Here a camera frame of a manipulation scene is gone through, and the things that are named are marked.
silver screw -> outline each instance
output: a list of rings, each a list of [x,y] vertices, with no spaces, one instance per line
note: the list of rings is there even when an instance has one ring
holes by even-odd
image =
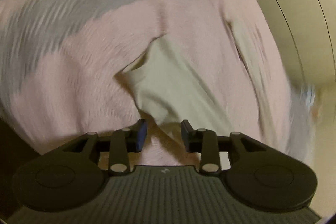
[[[118,173],[122,173],[125,172],[127,170],[127,166],[124,164],[113,164],[110,169],[113,172],[118,172]]]
[[[217,164],[204,164],[202,166],[202,169],[205,172],[216,172],[219,169],[219,166]]]

